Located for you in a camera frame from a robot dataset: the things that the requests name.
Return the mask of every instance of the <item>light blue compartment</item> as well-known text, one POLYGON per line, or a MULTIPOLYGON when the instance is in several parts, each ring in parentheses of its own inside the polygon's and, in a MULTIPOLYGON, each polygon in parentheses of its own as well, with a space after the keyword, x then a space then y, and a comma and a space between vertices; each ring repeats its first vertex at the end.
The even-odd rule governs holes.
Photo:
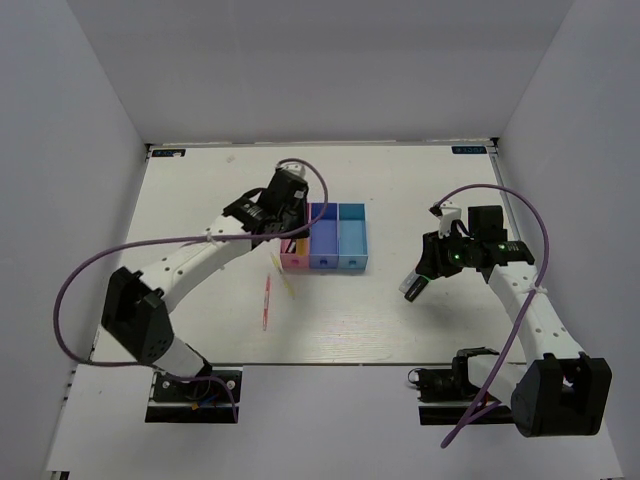
POLYGON ((338 219, 338 268, 364 270, 369 259, 364 203, 339 204, 338 219))
MULTIPOLYGON (((322 210, 322 203, 311 204, 310 218, 322 210)), ((311 226, 309 268, 338 268, 338 204, 330 203, 323 217, 311 226)))

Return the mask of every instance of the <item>wall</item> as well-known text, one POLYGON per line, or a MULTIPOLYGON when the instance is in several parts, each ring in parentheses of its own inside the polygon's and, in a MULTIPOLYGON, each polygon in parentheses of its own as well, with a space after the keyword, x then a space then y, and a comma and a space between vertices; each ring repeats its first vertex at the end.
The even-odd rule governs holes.
MULTIPOLYGON (((40 478, 71 362, 51 311, 65 276, 124 238, 144 146, 63 0, 9 0, 0 15, 0 465, 40 478)), ((102 264, 64 307, 70 345, 91 345, 102 264)))
POLYGON ((552 301, 613 369, 606 419, 630 479, 640 478, 638 59, 640 4, 576 2, 500 141, 508 183, 549 226, 552 301))
POLYGON ((146 142, 498 136, 571 0, 69 0, 146 142))

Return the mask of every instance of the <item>robotic arm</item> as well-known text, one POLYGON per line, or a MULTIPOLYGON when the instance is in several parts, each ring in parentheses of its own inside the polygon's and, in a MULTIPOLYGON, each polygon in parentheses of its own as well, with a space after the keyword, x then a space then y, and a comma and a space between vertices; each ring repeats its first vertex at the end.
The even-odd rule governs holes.
MULTIPOLYGON (((307 224, 304 166, 276 168, 267 188, 256 188, 227 206, 204 234, 284 233, 307 224)), ((308 237, 308 230, 291 238, 308 237)), ((176 252, 132 273, 121 267, 111 275, 102 326, 143 365, 178 377, 208 375, 211 366, 175 336, 169 314, 203 280, 228 262, 255 249, 261 240, 211 239, 183 245, 176 252)))
MULTIPOLYGON (((405 298, 413 302, 431 281, 475 268, 515 322, 529 291, 536 288, 538 272, 527 245, 508 241, 502 207, 470 207, 468 232, 460 220, 461 209, 453 202, 430 211, 440 219, 440 228, 423 236, 422 257, 400 286, 405 298)), ((510 405, 520 433, 526 437, 598 433, 611 370, 604 359, 586 355, 543 289, 533 297, 518 337, 527 368, 505 363, 489 391, 510 405)), ((496 359, 497 352, 487 348, 459 351, 452 362, 454 388, 475 394, 496 359)))

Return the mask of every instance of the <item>purple cable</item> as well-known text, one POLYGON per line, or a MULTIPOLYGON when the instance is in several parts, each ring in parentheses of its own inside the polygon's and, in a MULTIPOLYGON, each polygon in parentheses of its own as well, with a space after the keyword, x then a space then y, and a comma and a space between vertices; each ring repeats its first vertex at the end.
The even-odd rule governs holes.
MULTIPOLYGON (((542 217, 540 216, 540 213, 538 213, 536 208, 531 204, 531 202, 529 202, 529 200, 527 200, 525 197, 523 197, 520 193, 516 192, 515 190, 512 190, 508 187, 502 187, 500 185, 491 185, 491 184, 485 184, 485 183, 476 183, 473 185, 466 185, 464 187, 457 188, 453 192, 445 195, 442 200, 436 203, 436 205, 442 204, 442 202, 448 200, 449 198, 453 197, 457 193, 464 192, 465 190, 470 190, 472 188, 490 188, 493 190, 500 190, 503 192, 510 193, 514 197, 517 197, 518 199, 520 199, 529 208, 529 210, 531 210, 531 213, 533 213, 533 215, 536 217, 536 220, 538 221, 538 225, 540 225, 540 230, 542 230, 542 239, 544 243, 544 253, 542 257, 542 263, 540 265, 540 272, 534 282, 534 286, 539 287, 540 284, 542 283, 542 279, 544 278, 545 273, 547 272, 547 266, 549 265, 549 233, 547 232, 547 227, 542 221, 542 217)), ((473 399, 473 401, 471 402, 467 410, 464 412, 464 414, 458 421, 458 424, 454 427, 453 430, 451 430, 451 432, 449 432, 449 434, 444 438, 444 440, 442 440, 442 443, 440 444, 440 448, 447 448, 449 444, 456 438, 458 433, 460 433, 460 431, 464 427, 469 425, 471 422, 477 420, 478 418, 482 417, 483 415, 487 414, 489 411, 493 410, 499 405, 499 402, 496 402, 484 408, 480 412, 475 413, 475 410, 476 410, 475 406, 478 405, 480 401, 482 401, 482 398, 489 390, 489 387, 493 383, 493 380, 498 375, 498 371, 500 370, 500 367, 502 367, 502 364, 507 358, 507 354, 509 353, 511 346, 513 345, 513 342, 515 341, 516 336, 518 335, 518 330, 520 329, 520 325, 522 324, 522 321, 524 320, 524 316, 527 313, 529 305, 531 305, 531 302, 533 301, 533 297, 535 297, 535 295, 536 295, 536 290, 531 290, 527 295, 527 298, 522 304, 522 308, 518 312, 518 315, 515 321, 513 322, 513 328, 511 329, 511 333, 509 334, 509 337, 507 338, 507 341, 505 342, 504 347, 502 348, 502 351, 500 352, 500 355, 498 356, 498 359, 495 365, 491 369, 491 372, 487 376, 487 379, 485 380, 484 384, 476 394, 475 398, 473 399)))
MULTIPOLYGON (((309 162, 307 162, 306 160, 301 160, 301 159, 297 159, 297 158, 281 160, 281 161, 278 162, 278 166, 284 165, 286 163, 299 163, 301 165, 304 165, 307 168, 309 168, 309 170, 311 170, 315 174, 315 176, 318 178, 318 181, 320 182, 320 185, 322 186, 322 191, 323 191, 323 194, 324 194, 324 200, 323 200, 324 204, 323 204, 322 210, 320 211, 318 216, 316 216, 315 218, 311 219, 309 221, 309 223, 307 223, 306 225, 303 225, 302 227, 296 228, 294 230, 291 230, 291 231, 285 232, 285 233, 268 233, 268 234, 261 234, 261 235, 252 235, 252 234, 211 235, 211 236, 196 235, 196 236, 190 236, 190 237, 158 238, 158 239, 155 239, 155 240, 141 240, 141 241, 138 241, 138 242, 125 243, 125 244, 122 244, 122 245, 118 245, 116 247, 108 248, 106 250, 103 250, 102 252, 96 253, 91 258, 89 258, 89 259, 85 260, 84 262, 82 262, 73 272, 71 272, 71 274, 63 282, 62 286, 60 287, 60 290, 58 291, 58 295, 56 296, 56 301, 55 301, 54 306, 53 306, 53 332, 55 334, 56 341, 58 342, 58 345, 60 346, 60 349, 71 360, 74 360, 75 362, 77 362, 77 363, 79 363, 81 365, 90 365, 90 366, 94 366, 94 367, 147 366, 147 365, 142 365, 142 364, 140 364, 138 362, 95 362, 95 361, 90 360, 90 359, 82 358, 79 355, 77 355, 76 353, 71 351, 71 349, 64 342, 64 339, 62 338, 62 331, 60 329, 60 309, 62 307, 62 299, 64 298, 64 295, 67 292, 67 290, 69 289, 69 286, 71 285, 71 283, 89 265, 95 263, 96 261, 100 260, 103 257, 106 257, 106 256, 111 255, 111 254, 116 253, 116 252, 121 252, 123 250, 128 250, 130 248, 147 247, 147 246, 151 246, 151 245, 164 245, 164 244, 169 244, 169 243, 205 243, 205 242, 209 242, 211 240, 216 240, 216 241, 220 241, 220 240, 273 240, 273 239, 276 239, 276 238, 289 238, 289 237, 292 237, 292 236, 294 236, 294 235, 296 235, 298 233, 301 233, 301 232, 303 232, 305 230, 308 230, 311 227, 311 225, 315 224, 325 214, 325 212, 327 210, 327 207, 329 205, 329 189, 327 188, 327 183, 325 182, 325 180, 322 177, 322 175, 320 174, 320 172, 313 165, 311 165, 309 162)), ((210 381, 219 383, 220 385, 222 385, 224 387, 227 395, 229 396, 229 400, 231 401, 231 407, 232 407, 232 410, 233 410, 233 417, 234 417, 236 422, 238 421, 238 415, 237 415, 237 412, 236 412, 236 404, 235 404, 235 402, 233 400, 233 394, 231 393, 231 390, 229 390, 229 388, 227 387, 227 384, 223 380, 221 380, 220 378, 215 377, 215 376, 207 376, 207 377, 178 377, 178 376, 175 376, 175 375, 169 375, 169 376, 171 378, 173 378, 174 380, 177 380, 177 381, 180 381, 180 382, 193 382, 193 381, 210 380, 210 381)))

